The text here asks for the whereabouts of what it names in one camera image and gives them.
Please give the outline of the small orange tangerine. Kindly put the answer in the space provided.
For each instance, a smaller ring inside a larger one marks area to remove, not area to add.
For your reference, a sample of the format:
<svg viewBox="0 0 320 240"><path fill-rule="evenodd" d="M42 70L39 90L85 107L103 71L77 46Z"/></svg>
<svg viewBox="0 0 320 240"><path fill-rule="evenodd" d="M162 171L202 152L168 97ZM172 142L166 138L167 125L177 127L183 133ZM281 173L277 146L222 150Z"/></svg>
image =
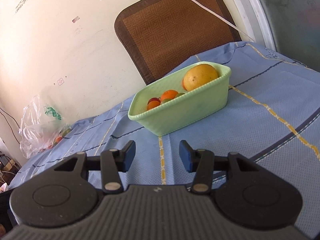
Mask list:
<svg viewBox="0 0 320 240"><path fill-rule="evenodd" d="M151 110L151 109L159 106L160 104L161 104L161 103L156 102L156 101L150 102L150 103L147 105L147 110Z"/></svg>

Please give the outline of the large orange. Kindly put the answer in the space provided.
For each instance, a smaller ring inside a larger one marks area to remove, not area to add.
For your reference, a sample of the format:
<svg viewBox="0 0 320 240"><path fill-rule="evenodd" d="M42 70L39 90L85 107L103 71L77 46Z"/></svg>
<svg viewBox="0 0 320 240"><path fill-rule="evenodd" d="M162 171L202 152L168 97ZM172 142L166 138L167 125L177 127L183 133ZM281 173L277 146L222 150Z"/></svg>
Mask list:
<svg viewBox="0 0 320 240"><path fill-rule="evenodd" d="M166 90L161 96L160 96L160 101L164 101L164 100L172 100L176 97L176 95L178 94L178 91L170 89L170 90Z"/></svg>

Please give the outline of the large yellow grapefruit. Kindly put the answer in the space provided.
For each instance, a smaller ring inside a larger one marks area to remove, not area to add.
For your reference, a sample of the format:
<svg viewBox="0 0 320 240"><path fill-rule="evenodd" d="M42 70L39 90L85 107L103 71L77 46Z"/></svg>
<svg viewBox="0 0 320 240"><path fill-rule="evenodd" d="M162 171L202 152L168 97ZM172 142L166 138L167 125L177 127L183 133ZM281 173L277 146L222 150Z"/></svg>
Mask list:
<svg viewBox="0 0 320 240"><path fill-rule="evenodd" d="M182 79L182 87L191 91L219 77L217 70L209 64L199 64L190 68Z"/></svg>

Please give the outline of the red tomato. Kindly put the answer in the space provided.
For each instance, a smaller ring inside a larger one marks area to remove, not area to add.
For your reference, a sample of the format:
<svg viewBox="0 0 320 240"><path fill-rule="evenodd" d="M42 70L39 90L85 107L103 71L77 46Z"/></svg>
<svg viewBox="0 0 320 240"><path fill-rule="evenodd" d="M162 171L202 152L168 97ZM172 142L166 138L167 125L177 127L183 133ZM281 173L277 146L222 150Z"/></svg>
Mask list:
<svg viewBox="0 0 320 240"><path fill-rule="evenodd" d="M161 103L161 101L160 101L160 99L159 99L159 98L151 98L151 99L149 99L149 101L148 101L147 105L148 105L150 102L153 102L153 101L156 101L156 102Z"/></svg>

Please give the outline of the orange fruit by bag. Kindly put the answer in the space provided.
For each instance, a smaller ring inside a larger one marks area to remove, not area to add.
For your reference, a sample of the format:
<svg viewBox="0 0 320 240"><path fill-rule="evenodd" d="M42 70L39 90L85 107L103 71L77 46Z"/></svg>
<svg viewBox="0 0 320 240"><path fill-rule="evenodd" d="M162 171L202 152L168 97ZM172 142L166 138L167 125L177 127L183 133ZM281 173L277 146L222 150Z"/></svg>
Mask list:
<svg viewBox="0 0 320 240"><path fill-rule="evenodd" d="M54 142L55 143L59 143L62 139L63 139L62 136L58 136L58 137L55 138Z"/></svg>

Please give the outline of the cluttered side items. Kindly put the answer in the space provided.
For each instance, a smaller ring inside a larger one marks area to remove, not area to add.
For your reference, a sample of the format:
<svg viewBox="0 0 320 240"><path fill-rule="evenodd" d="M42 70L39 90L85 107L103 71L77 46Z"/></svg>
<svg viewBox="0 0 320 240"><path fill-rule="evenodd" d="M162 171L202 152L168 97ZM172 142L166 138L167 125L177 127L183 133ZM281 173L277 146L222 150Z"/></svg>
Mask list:
<svg viewBox="0 0 320 240"><path fill-rule="evenodd" d="M5 155L1 151L1 164L0 164L0 192L7 191L8 186L18 174L21 169L19 163Z"/></svg>

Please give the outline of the green fruit by bag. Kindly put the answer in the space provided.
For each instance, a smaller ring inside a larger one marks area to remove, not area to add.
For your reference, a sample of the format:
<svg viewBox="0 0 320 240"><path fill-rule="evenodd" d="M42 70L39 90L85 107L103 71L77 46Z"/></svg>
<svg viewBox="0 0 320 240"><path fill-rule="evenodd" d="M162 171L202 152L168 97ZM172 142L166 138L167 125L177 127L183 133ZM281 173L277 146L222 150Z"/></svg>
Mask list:
<svg viewBox="0 0 320 240"><path fill-rule="evenodd" d="M62 137L65 137L71 130L72 130L71 128L65 129L65 130L61 133L61 136L62 136Z"/></svg>

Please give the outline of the clear plastic bag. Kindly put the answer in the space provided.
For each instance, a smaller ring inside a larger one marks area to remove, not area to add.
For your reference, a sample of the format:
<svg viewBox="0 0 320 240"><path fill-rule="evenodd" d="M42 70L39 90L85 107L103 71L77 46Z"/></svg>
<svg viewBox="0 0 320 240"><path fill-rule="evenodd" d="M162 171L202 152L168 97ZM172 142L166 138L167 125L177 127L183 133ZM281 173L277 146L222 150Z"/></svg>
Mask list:
<svg viewBox="0 0 320 240"><path fill-rule="evenodd" d="M71 128L61 114L45 103L39 95L32 98L24 107L19 134L20 150L27 159L56 146L54 140L61 133Z"/></svg>

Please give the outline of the blue checked tablecloth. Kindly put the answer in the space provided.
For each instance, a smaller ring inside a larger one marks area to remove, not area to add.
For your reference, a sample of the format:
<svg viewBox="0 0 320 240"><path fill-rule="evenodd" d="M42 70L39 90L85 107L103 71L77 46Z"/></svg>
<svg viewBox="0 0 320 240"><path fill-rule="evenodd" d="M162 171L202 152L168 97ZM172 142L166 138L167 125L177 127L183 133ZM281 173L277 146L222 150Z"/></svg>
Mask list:
<svg viewBox="0 0 320 240"><path fill-rule="evenodd" d="M72 125L57 146L22 166L15 188L78 151L89 156L127 141L137 145L127 173L129 184L189 184L178 155L181 140L217 155L235 151L295 186L303 197L296 227L309 237L319 233L319 72L255 43L234 42L192 56L183 67L211 61L231 68L227 105L176 132L157 137L127 113L126 99L109 111Z"/></svg>

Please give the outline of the light green plastic basket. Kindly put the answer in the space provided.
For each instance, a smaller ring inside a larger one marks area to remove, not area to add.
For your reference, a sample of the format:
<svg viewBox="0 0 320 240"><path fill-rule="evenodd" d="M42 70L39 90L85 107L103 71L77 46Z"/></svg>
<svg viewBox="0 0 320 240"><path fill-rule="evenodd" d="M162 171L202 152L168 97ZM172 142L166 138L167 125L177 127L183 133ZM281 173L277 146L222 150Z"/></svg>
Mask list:
<svg viewBox="0 0 320 240"><path fill-rule="evenodd" d="M214 67L219 77L151 110L146 109L149 99L161 96L166 90L173 89L182 93L181 81L184 75L188 70L200 64L209 64ZM184 128L225 107L231 73L229 67L208 61L186 66L147 85L136 93L129 107L128 117L157 136Z"/></svg>

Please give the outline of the brown woven chair mat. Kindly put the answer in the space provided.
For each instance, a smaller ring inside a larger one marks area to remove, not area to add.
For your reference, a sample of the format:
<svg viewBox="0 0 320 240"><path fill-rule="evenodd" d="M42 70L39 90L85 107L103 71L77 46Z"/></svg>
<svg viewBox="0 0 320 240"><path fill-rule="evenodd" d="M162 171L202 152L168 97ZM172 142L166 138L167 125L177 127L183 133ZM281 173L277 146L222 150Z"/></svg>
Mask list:
<svg viewBox="0 0 320 240"><path fill-rule="evenodd" d="M198 53L240 41L223 0L140 0L116 18L116 35L148 85Z"/></svg>

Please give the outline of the wall sticker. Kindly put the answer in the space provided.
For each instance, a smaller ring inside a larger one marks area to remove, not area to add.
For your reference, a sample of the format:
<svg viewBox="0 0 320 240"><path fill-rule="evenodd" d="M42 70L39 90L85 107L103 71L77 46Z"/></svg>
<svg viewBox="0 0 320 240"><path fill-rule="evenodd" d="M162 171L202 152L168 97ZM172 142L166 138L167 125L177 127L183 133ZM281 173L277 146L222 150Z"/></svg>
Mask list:
<svg viewBox="0 0 320 240"><path fill-rule="evenodd" d="M64 84L64 80L63 80L63 78L58 79L57 84L58 84L58 85L62 85L62 84Z"/></svg>

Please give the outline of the white window frame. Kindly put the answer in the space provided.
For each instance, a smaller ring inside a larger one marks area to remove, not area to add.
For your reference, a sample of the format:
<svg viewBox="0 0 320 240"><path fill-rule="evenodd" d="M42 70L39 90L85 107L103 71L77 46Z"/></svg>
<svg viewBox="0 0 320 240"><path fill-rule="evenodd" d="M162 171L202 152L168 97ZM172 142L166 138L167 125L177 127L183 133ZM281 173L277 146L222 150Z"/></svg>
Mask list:
<svg viewBox="0 0 320 240"><path fill-rule="evenodd" d="M244 39L275 50L272 31L260 0L233 0L244 23Z"/></svg>

